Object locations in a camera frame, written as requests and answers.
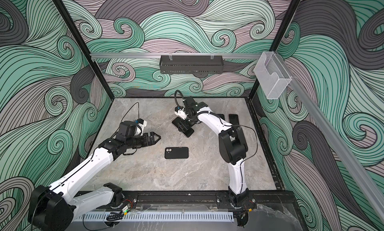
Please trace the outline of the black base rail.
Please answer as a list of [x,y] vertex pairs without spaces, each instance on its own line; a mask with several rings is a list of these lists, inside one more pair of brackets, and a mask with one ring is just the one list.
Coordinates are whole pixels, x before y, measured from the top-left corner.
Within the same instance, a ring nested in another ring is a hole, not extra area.
[[239,203],[229,191],[122,191],[124,197],[139,205],[213,205],[219,209],[253,208],[258,204],[294,203],[296,198],[289,191],[249,191]]

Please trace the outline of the aluminium rail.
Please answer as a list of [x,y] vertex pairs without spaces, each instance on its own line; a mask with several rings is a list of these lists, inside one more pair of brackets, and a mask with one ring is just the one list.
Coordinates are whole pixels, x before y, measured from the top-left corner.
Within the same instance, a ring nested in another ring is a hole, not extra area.
[[248,54],[248,53],[140,53],[140,52],[118,52],[118,53],[106,53],[97,52],[91,53],[92,59],[160,59],[161,56],[168,56],[172,59],[174,56],[222,56],[223,59],[259,59],[261,53]]
[[383,192],[380,190],[372,177],[367,173],[367,170],[355,157],[352,150],[349,148],[337,130],[333,127],[323,111],[319,108],[318,99],[314,99],[314,96],[317,95],[316,88],[313,87],[308,89],[306,85],[302,84],[299,76],[290,69],[285,59],[279,53],[275,53],[275,55],[277,56],[278,64],[282,66],[283,72],[285,72],[287,76],[291,78],[290,84],[292,89],[295,90],[303,105],[307,108],[309,114],[313,117],[317,127],[327,139],[330,147],[336,152],[352,178],[354,178],[355,182],[367,198],[377,216],[381,221],[383,221]]

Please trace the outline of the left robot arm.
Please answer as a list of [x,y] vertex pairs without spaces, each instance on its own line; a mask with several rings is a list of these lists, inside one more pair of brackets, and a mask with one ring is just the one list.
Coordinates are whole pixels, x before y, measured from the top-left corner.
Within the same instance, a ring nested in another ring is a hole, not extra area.
[[127,150],[155,145],[161,136],[144,133],[143,119],[124,121],[118,130],[101,142],[93,153],[62,178],[48,186],[35,188],[30,198],[28,222],[42,231],[64,231],[81,215],[102,206],[119,208],[125,202],[123,190],[112,183],[77,197],[78,191],[98,172],[110,165]]

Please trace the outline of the pink phone case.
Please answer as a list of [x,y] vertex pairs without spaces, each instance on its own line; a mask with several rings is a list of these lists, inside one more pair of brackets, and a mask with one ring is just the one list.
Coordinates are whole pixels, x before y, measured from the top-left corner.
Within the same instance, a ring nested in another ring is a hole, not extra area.
[[237,114],[229,114],[229,121],[232,125],[239,125],[239,116]]

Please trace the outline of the right aluminium rail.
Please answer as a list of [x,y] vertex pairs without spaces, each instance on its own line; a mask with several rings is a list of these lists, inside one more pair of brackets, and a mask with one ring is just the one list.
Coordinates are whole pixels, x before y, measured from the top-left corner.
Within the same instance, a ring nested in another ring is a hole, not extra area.
[[308,89],[306,85],[302,84],[299,76],[290,69],[285,59],[279,53],[275,53],[275,55],[277,56],[278,64],[282,66],[283,72],[285,72],[287,76],[291,78],[290,84],[292,89],[295,90],[303,105],[307,108],[309,114],[313,117],[317,127],[327,139],[330,147],[336,152],[352,178],[354,178],[355,182],[367,198],[377,216],[381,221],[383,221],[383,192],[380,190],[372,177],[367,173],[367,170],[355,157],[352,150],[349,148],[337,130],[333,127],[323,111],[319,108],[318,99],[314,99],[314,96],[317,95],[316,88],[313,87]]

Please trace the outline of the back aluminium rail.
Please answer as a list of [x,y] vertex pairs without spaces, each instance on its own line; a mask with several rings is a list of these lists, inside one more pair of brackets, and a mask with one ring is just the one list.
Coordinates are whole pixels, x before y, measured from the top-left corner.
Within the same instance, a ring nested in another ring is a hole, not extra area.
[[92,59],[160,59],[161,56],[168,56],[172,59],[174,56],[222,56],[223,59],[259,59],[261,53],[248,54],[248,53],[140,53],[140,52],[118,52],[118,53],[106,53],[97,52],[91,53]]

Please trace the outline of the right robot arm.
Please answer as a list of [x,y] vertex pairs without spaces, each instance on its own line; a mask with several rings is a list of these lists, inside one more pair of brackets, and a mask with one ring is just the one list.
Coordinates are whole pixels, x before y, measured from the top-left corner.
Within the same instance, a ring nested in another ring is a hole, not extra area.
[[192,97],[183,98],[183,104],[183,107],[175,108],[177,118],[173,120],[174,126],[186,137],[190,137],[194,132],[193,126],[201,122],[218,136],[219,153],[229,168],[229,199],[234,207],[241,207],[249,194],[245,181],[248,144],[242,127],[226,122],[206,103],[197,103]]

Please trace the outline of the black phone patterned reflection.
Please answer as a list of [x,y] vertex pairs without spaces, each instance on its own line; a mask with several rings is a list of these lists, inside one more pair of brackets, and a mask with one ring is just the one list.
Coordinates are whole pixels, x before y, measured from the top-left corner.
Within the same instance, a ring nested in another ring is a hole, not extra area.
[[179,132],[183,133],[187,138],[189,138],[194,133],[194,130],[192,129],[190,123],[180,117],[176,117],[172,121],[172,124],[178,129]]

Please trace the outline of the black wall tray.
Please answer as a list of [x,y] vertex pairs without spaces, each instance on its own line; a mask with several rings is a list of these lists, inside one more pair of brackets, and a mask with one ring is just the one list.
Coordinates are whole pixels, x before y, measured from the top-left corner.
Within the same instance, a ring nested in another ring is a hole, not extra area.
[[220,74],[224,70],[222,56],[161,56],[159,65],[163,74]]

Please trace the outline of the black case edge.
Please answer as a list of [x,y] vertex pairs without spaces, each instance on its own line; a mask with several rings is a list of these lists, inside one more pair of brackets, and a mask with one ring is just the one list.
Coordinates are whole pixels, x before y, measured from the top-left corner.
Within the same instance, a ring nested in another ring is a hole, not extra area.
[[165,148],[165,159],[188,159],[189,148],[188,147],[166,147]]

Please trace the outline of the clear plastic wall holder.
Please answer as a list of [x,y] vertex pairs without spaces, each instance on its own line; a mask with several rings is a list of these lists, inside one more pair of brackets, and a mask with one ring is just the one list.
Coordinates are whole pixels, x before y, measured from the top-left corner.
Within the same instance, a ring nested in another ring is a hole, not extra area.
[[254,73],[268,100],[277,100],[292,78],[283,57],[275,52],[263,52]]

